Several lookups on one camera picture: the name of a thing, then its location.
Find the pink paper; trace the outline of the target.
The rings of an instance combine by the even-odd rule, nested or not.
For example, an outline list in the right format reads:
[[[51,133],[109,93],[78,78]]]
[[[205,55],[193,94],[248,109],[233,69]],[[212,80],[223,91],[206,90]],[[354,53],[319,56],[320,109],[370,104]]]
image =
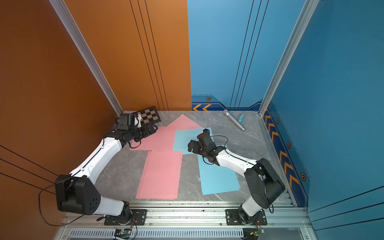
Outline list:
[[[132,142],[131,150],[140,151],[172,151],[174,148],[175,133],[181,130],[200,129],[193,120],[181,115],[167,127],[159,127],[157,132],[142,139],[141,144]]]
[[[178,197],[182,158],[182,152],[148,152],[136,198],[175,200]]]

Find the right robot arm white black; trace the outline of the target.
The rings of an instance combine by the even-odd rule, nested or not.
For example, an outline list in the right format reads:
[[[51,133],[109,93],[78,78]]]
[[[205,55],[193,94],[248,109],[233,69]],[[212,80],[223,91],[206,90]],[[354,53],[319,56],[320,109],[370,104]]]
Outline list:
[[[245,178],[250,196],[238,208],[241,224],[255,224],[262,210],[274,212],[273,202],[286,190],[286,186],[270,161],[264,158],[248,159],[224,146],[217,146],[208,129],[203,129],[197,139],[188,143],[189,152],[202,156],[211,165],[228,168]]]

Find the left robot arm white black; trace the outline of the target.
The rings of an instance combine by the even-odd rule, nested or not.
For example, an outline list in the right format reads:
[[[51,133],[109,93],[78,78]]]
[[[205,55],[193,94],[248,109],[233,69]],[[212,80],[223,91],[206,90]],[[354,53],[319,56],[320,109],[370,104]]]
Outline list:
[[[133,213],[129,203],[102,196],[95,183],[102,170],[125,145],[155,134],[161,121],[157,111],[120,114],[114,127],[105,134],[98,147],[68,175],[55,182],[58,210],[84,216],[98,215],[105,225],[129,225]]]

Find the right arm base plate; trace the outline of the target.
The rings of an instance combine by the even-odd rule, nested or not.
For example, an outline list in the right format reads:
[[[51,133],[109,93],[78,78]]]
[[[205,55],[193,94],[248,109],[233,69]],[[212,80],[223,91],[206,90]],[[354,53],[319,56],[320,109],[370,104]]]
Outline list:
[[[266,226],[268,224],[264,210],[258,211],[253,217],[240,213],[239,209],[226,209],[226,221],[228,226],[255,225]]]

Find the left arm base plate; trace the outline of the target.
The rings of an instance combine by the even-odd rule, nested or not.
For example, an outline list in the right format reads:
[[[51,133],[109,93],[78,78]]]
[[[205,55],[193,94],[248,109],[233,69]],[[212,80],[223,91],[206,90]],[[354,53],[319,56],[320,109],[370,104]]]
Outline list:
[[[146,209],[133,209],[128,217],[106,216],[104,225],[106,226],[143,226],[147,218]]]

